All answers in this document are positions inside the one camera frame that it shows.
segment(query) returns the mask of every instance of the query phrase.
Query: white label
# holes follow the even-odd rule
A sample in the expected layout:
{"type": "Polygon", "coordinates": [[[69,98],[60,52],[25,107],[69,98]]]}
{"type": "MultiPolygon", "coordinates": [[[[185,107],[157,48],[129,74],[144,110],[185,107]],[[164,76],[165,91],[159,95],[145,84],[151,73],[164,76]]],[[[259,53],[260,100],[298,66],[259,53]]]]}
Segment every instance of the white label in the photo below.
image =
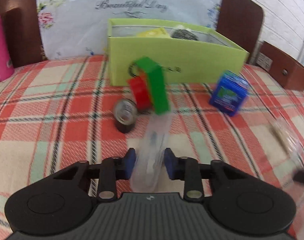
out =
{"type": "Polygon", "coordinates": [[[273,60],[262,54],[259,53],[258,59],[256,60],[256,64],[259,65],[261,68],[265,69],[266,71],[269,71],[271,68],[273,60]]]}

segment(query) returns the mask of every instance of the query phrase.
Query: plaid tablecloth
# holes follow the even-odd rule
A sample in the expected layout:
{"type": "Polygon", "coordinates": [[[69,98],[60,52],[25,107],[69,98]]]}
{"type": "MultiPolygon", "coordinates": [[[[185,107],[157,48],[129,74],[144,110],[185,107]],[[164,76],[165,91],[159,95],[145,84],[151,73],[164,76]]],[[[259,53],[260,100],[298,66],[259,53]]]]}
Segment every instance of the plaid tablecloth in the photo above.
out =
{"type": "MultiPolygon", "coordinates": [[[[214,85],[168,86],[175,112],[168,146],[177,156],[220,159],[281,187],[297,203],[290,233],[304,240],[304,186],[293,183],[295,164],[280,157],[285,153],[269,129],[271,120],[285,119],[304,147],[304,92],[285,91],[258,67],[245,65],[242,76],[250,96],[231,118],[209,105],[214,85]]],[[[99,163],[138,146],[150,116],[140,115],[131,133],[118,132],[111,109],[132,95],[108,83],[104,56],[28,65],[0,83],[0,239],[11,232],[4,204],[12,193],[78,160],[99,163]]],[[[131,190],[127,181],[117,185],[119,192],[131,190]]],[[[210,194],[207,181],[204,190],[210,194]]],[[[157,191],[182,192],[183,182],[170,181],[163,168],[157,191]]]]}

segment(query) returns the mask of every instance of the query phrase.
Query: white logo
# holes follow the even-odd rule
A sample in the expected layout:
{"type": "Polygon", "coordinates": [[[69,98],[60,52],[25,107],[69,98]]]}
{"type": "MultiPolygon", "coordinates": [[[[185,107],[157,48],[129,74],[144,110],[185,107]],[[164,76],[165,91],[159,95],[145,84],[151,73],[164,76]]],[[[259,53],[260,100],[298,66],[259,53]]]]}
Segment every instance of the white logo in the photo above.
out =
{"type": "Polygon", "coordinates": [[[147,197],[147,200],[149,200],[149,201],[152,201],[153,199],[155,199],[155,197],[153,197],[151,195],[147,197]]]}

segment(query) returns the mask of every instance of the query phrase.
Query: blue package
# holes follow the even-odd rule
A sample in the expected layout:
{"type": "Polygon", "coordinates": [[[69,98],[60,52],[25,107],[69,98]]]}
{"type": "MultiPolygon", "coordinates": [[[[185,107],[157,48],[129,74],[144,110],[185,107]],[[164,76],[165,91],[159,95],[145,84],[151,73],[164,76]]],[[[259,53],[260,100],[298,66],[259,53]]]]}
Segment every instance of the blue package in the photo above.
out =
{"type": "Polygon", "coordinates": [[[234,116],[248,95],[249,84],[231,71],[225,71],[210,99],[221,112],[234,116]]]}

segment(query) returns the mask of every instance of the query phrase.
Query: white brick wall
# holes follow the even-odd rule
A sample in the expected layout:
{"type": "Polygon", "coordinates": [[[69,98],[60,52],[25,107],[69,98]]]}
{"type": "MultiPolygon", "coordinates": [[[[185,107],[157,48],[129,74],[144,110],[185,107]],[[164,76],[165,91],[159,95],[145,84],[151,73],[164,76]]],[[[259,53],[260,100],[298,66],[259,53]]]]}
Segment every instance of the white brick wall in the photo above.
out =
{"type": "Polygon", "coordinates": [[[253,0],[263,7],[260,40],[297,58],[304,39],[304,0],[253,0]]]}

